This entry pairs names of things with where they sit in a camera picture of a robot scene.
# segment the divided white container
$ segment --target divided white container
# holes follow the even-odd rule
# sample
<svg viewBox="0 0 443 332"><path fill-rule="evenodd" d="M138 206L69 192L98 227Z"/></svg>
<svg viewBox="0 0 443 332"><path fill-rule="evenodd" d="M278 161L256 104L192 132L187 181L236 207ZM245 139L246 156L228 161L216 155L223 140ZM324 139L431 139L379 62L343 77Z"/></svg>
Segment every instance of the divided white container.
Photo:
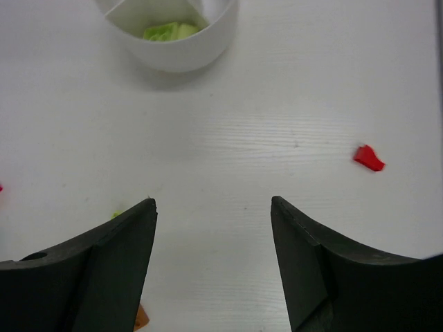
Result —
<svg viewBox="0 0 443 332"><path fill-rule="evenodd" d="M238 0L95 0L117 38L150 68L183 73L207 66L230 44L237 25ZM148 26L173 21L203 28L177 41L141 38Z"/></svg>

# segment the white surface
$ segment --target white surface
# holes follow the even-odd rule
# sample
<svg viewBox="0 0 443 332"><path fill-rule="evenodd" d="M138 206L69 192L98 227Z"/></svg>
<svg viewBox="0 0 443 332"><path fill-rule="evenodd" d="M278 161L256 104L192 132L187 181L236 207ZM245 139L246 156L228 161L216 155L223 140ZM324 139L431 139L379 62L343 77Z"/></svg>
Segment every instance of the white surface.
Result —
<svg viewBox="0 0 443 332"><path fill-rule="evenodd" d="M0 2L0 259L156 198L146 331L288 331L279 194L383 250L443 251L431 0L243 0L200 73L142 73L92 1ZM386 161L350 161L359 143Z"/></svg>

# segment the red fragment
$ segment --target red fragment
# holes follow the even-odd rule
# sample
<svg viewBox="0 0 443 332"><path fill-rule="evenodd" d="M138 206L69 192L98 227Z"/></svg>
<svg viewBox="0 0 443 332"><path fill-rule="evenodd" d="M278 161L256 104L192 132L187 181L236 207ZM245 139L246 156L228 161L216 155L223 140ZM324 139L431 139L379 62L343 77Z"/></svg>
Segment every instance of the red fragment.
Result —
<svg viewBox="0 0 443 332"><path fill-rule="evenodd" d="M369 145L359 147L354 155L354 160L374 172L380 172L385 167L385 163L377 158L374 149Z"/></svg>

